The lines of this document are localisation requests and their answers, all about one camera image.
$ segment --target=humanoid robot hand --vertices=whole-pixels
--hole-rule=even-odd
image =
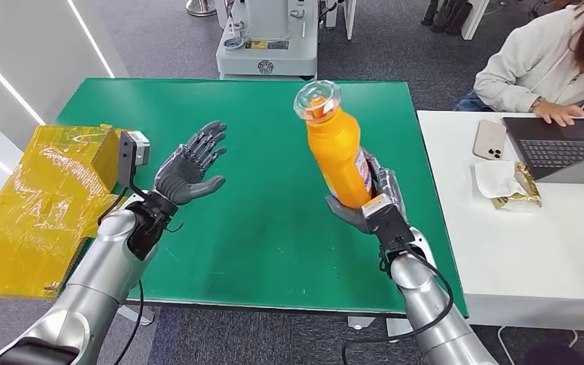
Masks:
[[[214,149],[225,138],[225,129],[226,124],[211,122],[186,144],[181,144],[157,171],[154,190],[175,205],[187,204],[218,190],[225,183],[224,177],[216,175],[202,180],[218,156],[227,150],[225,147]]]
[[[402,194],[399,191],[397,179],[395,178],[395,172],[382,167],[375,156],[370,154],[364,148],[362,148],[362,150],[364,156],[366,156],[366,161],[368,162],[369,171],[372,174],[373,181],[375,182],[373,186],[373,198],[381,193],[387,194],[390,199],[399,206],[401,215],[404,217],[404,220],[408,222],[406,218],[406,208],[404,206],[404,201],[402,200]],[[362,233],[373,234],[366,223],[366,218],[364,218],[361,209],[352,209],[343,206],[333,195],[326,196],[325,201],[328,203],[330,211],[339,219],[356,227]]]

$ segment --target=laptop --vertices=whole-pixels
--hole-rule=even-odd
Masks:
[[[507,134],[540,183],[584,184],[584,119],[567,127],[542,118],[503,118]]]

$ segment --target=bottle label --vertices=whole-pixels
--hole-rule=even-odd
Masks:
[[[357,153],[357,156],[354,159],[354,164],[357,166],[357,171],[359,171],[364,185],[366,185],[366,190],[370,192],[373,187],[373,178],[370,175],[368,161],[366,160],[366,156],[363,154],[361,148],[359,148],[359,153]]]

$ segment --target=black cable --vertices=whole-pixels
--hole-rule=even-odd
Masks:
[[[144,288],[142,287],[142,280],[138,282],[138,287],[140,288],[140,311],[138,312],[138,320],[135,321],[135,327],[133,327],[133,332],[131,332],[131,337],[126,342],[126,346],[122,350],[122,353],[117,357],[115,361],[115,365],[119,365],[119,362],[122,361],[122,358],[126,354],[126,351],[131,346],[131,342],[133,342],[133,338],[135,338],[135,333],[138,331],[138,327],[140,326],[140,321],[142,320],[142,310],[144,309]]]
[[[119,204],[122,198],[124,198],[124,194],[126,194],[126,187],[122,188],[122,191],[119,192],[115,201],[97,218],[98,226],[102,225],[102,219],[104,219]]]
[[[364,339],[364,340],[346,341],[341,346],[341,360],[344,362],[344,365],[348,365],[348,360],[346,360],[346,350],[348,349],[348,346],[350,346],[351,344],[383,343],[383,342],[403,340],[403,339],[406,339],[409,337],[413,337],[413,336],[419,335],[420,333],[422,333],[428,329],[433,328],[436,324],[440,323],[440,321],[442,321],[444,319],[444,317],[446,317],[449,314],[449,312],[451,312],[451,309],[453,308],[453,289],[451,289],[451,285],[444,278],[444,275],[442,275],[440,270],[438,270],[433,265],[431,265],[421,255],[418,255],[411,247],[405,246],[405,249],[408,253],[415,256],[415,258],[418,259],[422,263],[422,265],[428,267],[432,272],[434,272],[440,278],[440,280],[442,280],[442,282],[444,283],[444,287],[446,288],[446,293],[449,295],[449,301],[446,303],[446,306],[444,306],[444,309],[442,310],[442,312],[440,312],[440,314],[433,321],[427,323],[426,325],[423,325],[422,327],[420,327],[418,329],[414,329],[413,331],[403,333],[401,335],[389,336],[386,338],[368,338],[368,339]]]

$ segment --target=smartphone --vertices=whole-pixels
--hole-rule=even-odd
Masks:
[[[500,123],[481,120],[475,134],[473,154],[485,160],[500,160],[503,158],[503,148],[507,129]]]

